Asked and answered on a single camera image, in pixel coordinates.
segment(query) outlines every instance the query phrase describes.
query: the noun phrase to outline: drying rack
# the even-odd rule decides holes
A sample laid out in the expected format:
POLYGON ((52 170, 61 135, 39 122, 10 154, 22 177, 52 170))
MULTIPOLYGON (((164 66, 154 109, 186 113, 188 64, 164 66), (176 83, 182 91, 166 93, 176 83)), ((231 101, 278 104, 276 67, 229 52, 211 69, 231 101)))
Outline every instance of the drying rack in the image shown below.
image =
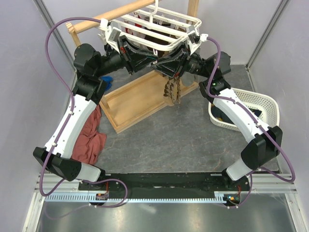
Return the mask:
MULTIPOLYGON (((199 34, 198 28, 201 26, 201 20, 196 18, 198 0, 189 0, 188 15, 160 8, 158 7, 158 1, 138 0, 96 16, 96 19, 101 19, 101 23, 90 21, 84 21, 76 25, 67 23, 67 28, 76 46, 81 45, 77 34, 96 27, 101 31, 99 36, 103 43, 110 44, 116 50, 118 50, 118 47, 114 38, 115 34, 117 36, 125 35, 135 44, 152 48, 154 54, 157 54, 158 50, 171 51, 179 42, 184 41, 188 41, 192 53, 196 51, 202 39, 196 44, 191 43, 188 37, 194 33, 199 34), (150 12, 142 10, 144 7, 149 9, 150 12), (163 22, 170 23, 172 27, 162 26, 163 22), (130 33, 125 32, 124 28, 129 29, 130 33), (151 30, 160 31, 171 36, 158 34, 151 30), (162 45, 150 42, 140 36, 141 34, 161 39, 168 44, 162 45)), ((167 79, 162 74, 151 71, 103 96, 100 106, 115 131, 120 133, 167 106, 163 98, 166 82, 167 79)), ((196 82, 188 87, 181 84, 181 97, 197 87, 198 83, 196 82)))

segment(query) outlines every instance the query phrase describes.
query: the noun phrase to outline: wooden shelf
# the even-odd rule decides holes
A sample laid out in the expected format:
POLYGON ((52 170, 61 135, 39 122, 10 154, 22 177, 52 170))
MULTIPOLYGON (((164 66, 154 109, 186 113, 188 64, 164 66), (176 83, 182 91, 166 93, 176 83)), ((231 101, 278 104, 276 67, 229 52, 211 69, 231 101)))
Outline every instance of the wooden shelf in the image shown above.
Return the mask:
MULTIPOLYGON (((167 106, 163 100, 167 80, 155 71, 105 95, 100 106, 117 133, 142 121, 167 106)), ((181 84, 181 97, 198 87, 194 82, 185 87, 181 84)))

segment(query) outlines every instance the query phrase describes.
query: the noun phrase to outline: plastic basket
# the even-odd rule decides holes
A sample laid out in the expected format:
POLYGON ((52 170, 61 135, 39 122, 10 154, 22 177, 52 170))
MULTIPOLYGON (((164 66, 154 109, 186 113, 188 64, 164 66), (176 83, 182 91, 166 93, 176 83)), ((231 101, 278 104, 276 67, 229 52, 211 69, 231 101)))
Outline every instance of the plastic basket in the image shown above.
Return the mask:
MULTIPOLYGON (((274 127, 279 125, 280 114, 279 107, 276 101, 264 94, 246 91, 238 88, 232 88, 237 97, 249 108, 262 111, 259 118, 267 123, 269 126, 274 127)), ((211 118, 211 122, 219 127, 227 128, 234 131, 239 129, 230 123, 222 122, 216 119, 211 113, 211 103, 208 105, 208 113, 211 118)))

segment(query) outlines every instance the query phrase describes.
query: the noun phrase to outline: gray wall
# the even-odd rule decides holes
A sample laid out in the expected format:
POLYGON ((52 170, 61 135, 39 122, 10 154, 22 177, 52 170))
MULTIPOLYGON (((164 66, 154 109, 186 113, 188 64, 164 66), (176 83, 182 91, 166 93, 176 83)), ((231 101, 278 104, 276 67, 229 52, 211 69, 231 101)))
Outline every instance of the gray wall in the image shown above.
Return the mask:
POLYGON ((280 108, 282 147, 296 170, 296 186, 307 217, 309 175, 309 2, 290 1, 251 68, 256 90, 280 108))
MULTIPOLYGON (((44 146, 68 99, 44 54, 48 28, 31 0, 5 1, 0 14, 0 225, 21 231, 40 166, 35 146, 44 146)), ((73 70, 60 48, 50 53, 67 82, 73 70)))
MULTIPOLYGON (((43 0, 55 22, 73 16, 93 17, 134 0, 43 0)), ((200 32, 218 40, 222 49, 232 58, 232 64, 245 64, 250 58, 264 29, 280 0, 200 0, 198 18, 203 22, 200 32)), ((183 14, 187 13, 188 0, 162 0, 160 7, 183 14)), ((60 29, 69 50, 76 46, 65 28, 60 29)), ((102 51, 98 30, 79 34, 82 43, 90 43, 102 51)), ((203 57, 216 53, 214 45, 202 46, 203 57)))

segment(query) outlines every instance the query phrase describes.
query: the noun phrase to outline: red towel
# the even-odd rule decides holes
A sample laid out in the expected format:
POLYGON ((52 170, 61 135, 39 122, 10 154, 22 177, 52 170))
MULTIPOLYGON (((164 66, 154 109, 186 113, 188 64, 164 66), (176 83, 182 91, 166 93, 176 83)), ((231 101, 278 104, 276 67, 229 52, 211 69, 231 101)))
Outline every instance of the red towel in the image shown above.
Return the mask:
POLYGON ((72 159, 83 163, 95 164, 103 149, 106 134, 97 132, 101 120, 100 106, 97 106, 85 122, 73 148, 72 159))

